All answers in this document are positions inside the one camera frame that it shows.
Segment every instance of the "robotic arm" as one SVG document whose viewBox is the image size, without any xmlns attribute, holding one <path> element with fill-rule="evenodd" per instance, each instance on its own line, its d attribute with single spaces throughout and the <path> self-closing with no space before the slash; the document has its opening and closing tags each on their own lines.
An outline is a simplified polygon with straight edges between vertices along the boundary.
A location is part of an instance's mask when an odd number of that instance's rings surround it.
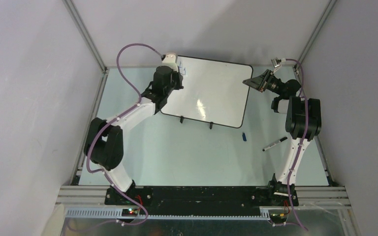
<svg viewBox="0 0 378 236">
<path fill-rule="evenodd" d="M 164 56 L 162 66 L 157 67 L 154 73 L 153 81 L 141 94 L 141 102 L 122 118 L 117 118 L 117 121 L 113 122 L 98 138 L 92 151 L 91 161 L 98 164 L 123 192 L 126 192 L 133 184 L 122 163 L 124 136 L 137 124 L 157 114 L 166 105 L 167 98 L 173 90 L 183 89 L 183 77 L 179 73 L 176 62 L 176 54 Z M 99 118 L 92 120 L 86 138 L 85 155 L 88 154 L 96 134 L 107 124 L 107 120 Z"/>
<path fill-rule="evenodd" d="M 305 132 L 306 106 L 305 100 L 296 96 L 297 91 L 301 88 L 299 82 L 289 80 L 283 83 L 275 77 L 274 72 L 266 70 L 260 76 L 244 80 L 243 83 L 257 91 L 264 92 L 268 89 L 279 95 L 273 99 L 271 109 L 276 113 L 286 114 L 285 130 L 290 134 L 291 138 L 290 145 L 287 146 L 285 151 L 285 164 L 273 175 L 268 187 L 271 195 L 287 197 L 288 187 L 291 193 L 294 192 L 296 172 L 306 148 L 314 136 L 321 131 L 320 100 L 308 99 L 308 129 L 301 144 L 300 141 Z M 290 170 L 292 170 L 292 173 L 290 174 L 288 186 L 287 179 Z"/>
</svg>

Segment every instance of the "marker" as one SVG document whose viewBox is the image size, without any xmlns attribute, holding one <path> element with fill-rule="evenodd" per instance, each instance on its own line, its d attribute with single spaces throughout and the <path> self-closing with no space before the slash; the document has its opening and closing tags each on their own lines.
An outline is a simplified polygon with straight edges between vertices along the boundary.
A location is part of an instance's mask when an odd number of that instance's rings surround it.
<svg viewBox="0 0 378 236">
<path fill-rule="evenodd" d="M 283 138 L 277 140 L 276 142 L 274 142 L 274 143 L 270 144 L 269 146 L 263 148 L 263 151 L 267 151 L 267 150 L 271 149 L 272 147 L 274 147 L 274 146 L 280 144 L 281 142 L 285 141 L 286 139 L 287 139 L 287 137 L 285 136 L 285 137 L 283 137 Z"/>
</svg>

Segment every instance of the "whiteboard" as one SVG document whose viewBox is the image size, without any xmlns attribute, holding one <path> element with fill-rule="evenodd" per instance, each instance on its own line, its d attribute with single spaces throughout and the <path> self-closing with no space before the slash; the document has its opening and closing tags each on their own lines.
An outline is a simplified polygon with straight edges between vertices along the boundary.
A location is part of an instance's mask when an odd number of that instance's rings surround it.
<svg viewBox="0 0 378 236">
<path fill-rule="evenodd" d="M 239 128 L 243 124 L 252 77 L 250 65 L 178 56 L 181 90 L 173 91 L 161 112 Z"/>
</svg>

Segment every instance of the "light blue surface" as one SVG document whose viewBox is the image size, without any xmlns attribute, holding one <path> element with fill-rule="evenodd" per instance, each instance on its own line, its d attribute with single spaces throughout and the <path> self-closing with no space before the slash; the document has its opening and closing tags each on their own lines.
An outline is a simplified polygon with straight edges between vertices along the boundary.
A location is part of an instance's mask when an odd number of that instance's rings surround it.
<svg viewBox="0 0 378 236">
<path fill-rule="evenodd" d="M 253 76 L 270 67 L 254 67 Z M 126 68 L 124 74 L 143 91 L 153 79 L 155 68 Z M 291 67 L 276 76 L 295 79 Z M 275 169 L 283 164 L 287 141 L 266 152 L 262 149 L 289 134 L 286 116 L 270 109 L 276 94 L 250 89 L 241 128 L 229 128 L 156 114 L 138 124 L 125 137 L 124 166 L 137 185 L 243 186 L 267 185 Z M 124 111 L 137 100 L 133 89 L 116 69 L 109 71 L 97 116 L 108 118 Z M 101 173 L 90 174 L 84 166 L 80 185 L 108 185 Z M 328 185 L 315 144 L 307 148 L 298 169 L 296 185 Z"/>
</svg>

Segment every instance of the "gray wall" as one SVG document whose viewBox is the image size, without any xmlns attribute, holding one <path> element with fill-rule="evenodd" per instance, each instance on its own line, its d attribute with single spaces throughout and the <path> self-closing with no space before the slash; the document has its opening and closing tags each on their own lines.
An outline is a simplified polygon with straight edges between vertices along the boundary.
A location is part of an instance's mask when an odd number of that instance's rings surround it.
<svg viewBox="0 0 378 236">
<path fill-rule="evenodd" d="M 103 61 L 115 66 L 129 43 L 161 53 L 271 64 L 298 58 L 328 0 L 75 0 Z M 122 65 L 157 65 L 147 49 L 129 49 Z"/>
<path fill-rule="evenodd" d="M 0 0 L 0 236 L 40 235 L 100 78 L 61 0 Z"/>
<path fill-rule="evenodd" d="M 331 171 L 362 234 L 378 235 L 378 1 L 339 1 L 304 68 Z"/>
</svg>

